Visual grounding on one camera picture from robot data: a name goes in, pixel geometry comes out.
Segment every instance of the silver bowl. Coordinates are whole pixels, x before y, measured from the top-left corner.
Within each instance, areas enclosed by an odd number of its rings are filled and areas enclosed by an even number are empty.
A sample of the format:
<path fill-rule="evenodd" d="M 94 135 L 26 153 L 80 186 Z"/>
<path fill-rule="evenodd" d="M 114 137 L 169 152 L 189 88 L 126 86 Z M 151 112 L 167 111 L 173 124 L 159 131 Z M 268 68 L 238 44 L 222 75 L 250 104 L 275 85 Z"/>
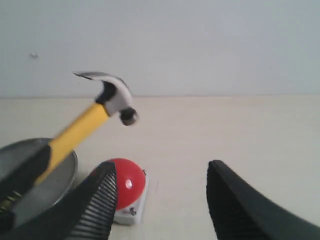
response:
<path fill-rule="evenodd" d="M 0 181 L 50 140 L 31 138 L 0 148 Z M 15 227 L 56 204 L 72 188 L 77 172 L 78 158 L 73 151 L 40 185 L 32 188 L 14 206 Z"/>

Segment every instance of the table surface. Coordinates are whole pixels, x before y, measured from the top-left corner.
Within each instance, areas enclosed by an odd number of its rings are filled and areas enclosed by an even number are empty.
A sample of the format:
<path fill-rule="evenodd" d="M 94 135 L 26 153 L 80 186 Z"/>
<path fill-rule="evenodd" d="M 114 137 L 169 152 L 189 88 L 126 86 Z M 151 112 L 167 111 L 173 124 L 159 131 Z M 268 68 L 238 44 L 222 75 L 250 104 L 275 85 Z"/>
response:
<path fill-rule="evenodd" d="M 0 145 L 54 137 L 92 99 L 1 99 Z M 111 118 L 76 149 L 79 179 L 101 161 L 147 170 L 143 223 L 111 240 L 216 239 L 206 202 L 208 162 L 224 161 L 262 194 L 320 225 L 320 95 L 136 98 L 140 120 Z"/>

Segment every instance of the claw hammer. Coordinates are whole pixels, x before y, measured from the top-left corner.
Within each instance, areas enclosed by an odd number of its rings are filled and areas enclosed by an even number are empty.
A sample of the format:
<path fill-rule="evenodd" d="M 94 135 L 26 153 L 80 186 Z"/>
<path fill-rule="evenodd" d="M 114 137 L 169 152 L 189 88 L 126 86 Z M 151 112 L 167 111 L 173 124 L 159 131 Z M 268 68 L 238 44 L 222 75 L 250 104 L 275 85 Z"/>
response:
<path fill-rule="evenodd" d="M 138 119 L 132 107 L 132 93 L 122 79 L 104 72 L 74 74 L 102 81 L 103 91 L 67 128 L 0 182 L 0 213 L 10 213 L 19 199 L 33 186 L 42 183 L 79 143 L 111 116 L 119 112 L 125 126 L 134 124 Z"/>

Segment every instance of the hammer head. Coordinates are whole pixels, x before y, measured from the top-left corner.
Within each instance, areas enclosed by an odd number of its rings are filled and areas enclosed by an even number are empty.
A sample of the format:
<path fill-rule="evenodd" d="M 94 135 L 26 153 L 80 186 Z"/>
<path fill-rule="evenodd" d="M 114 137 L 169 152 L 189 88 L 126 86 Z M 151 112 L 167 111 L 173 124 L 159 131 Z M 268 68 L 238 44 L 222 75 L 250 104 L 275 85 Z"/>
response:
<path fill-rule="evenodd" d="M 103 91 L 98 95 L 95 102 L 103 105 L 110 117 L 119 112 L 120 119 L 126 126 L 137 121 L 138 114 L 132 107 L 132 93 L 121 78 L 99 71 L 82 71 L 74 72 L 74 74 L 78 77 L 99 80 L 103 83 Z"/>

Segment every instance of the ridged rubber pad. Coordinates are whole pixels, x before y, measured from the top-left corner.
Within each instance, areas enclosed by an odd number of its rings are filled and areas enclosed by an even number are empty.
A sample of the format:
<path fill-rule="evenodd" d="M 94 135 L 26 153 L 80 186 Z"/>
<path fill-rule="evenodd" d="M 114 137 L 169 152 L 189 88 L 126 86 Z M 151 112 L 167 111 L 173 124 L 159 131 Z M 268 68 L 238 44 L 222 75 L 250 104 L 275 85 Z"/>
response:
<path fill-rule="evenodd" d="M 222 161 L 209 163 L 206 195 L 219 240 L 320 240 L 320 228 L 274 204 Z"/>
<path fill-rule="evenodd" d="M 116 168 L 103 162 L 55 206 L 0 239 L 107 240 L 116 206 Z"/>

